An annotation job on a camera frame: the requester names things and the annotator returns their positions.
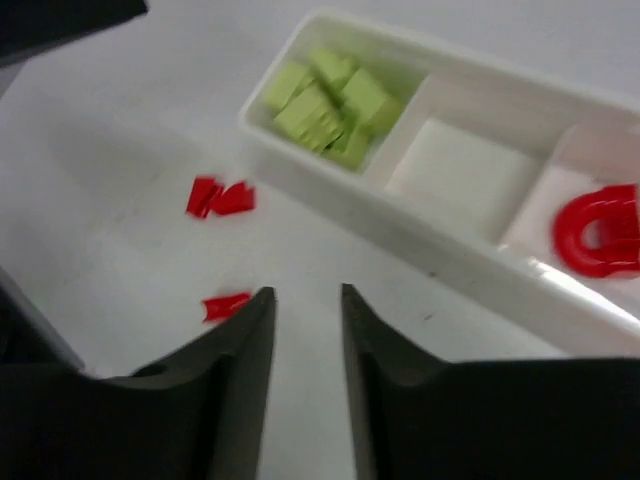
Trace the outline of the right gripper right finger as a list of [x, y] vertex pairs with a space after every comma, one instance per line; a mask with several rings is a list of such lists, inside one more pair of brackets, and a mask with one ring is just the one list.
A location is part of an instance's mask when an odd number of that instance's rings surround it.
[[361, 479], [635, 479], [635, 358], [452, 363], [352, 285], [342, 337]]

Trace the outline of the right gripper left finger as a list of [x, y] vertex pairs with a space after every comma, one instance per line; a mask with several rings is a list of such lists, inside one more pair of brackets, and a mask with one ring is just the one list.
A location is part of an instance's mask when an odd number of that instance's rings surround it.
[[276, 296], [129, 376], [74, 366], [1, 303], [5, 479], [252, 479], [274, 345]]

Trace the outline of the small red lego brick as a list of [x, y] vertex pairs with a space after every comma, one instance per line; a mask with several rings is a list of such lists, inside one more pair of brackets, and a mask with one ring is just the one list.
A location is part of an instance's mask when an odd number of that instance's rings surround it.
[[204, 308], [204, 323], [222, 322], [234, 316], [252, 298], [250, 292], [211, 297], [201, 301]]

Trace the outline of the red curved lego piece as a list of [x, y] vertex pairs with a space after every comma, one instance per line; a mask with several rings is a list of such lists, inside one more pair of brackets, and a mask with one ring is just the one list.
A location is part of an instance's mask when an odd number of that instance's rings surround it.
[[551, 245], [583, 277], [638, 277], [639, 186], [608, 185], [569, 201], [555, 215]]

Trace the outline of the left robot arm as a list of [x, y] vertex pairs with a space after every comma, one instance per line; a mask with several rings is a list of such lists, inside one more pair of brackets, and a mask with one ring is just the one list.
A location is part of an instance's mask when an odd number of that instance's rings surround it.
[[25, 61], [147, 12], [143, 0], [3, 1], [1, 66]]

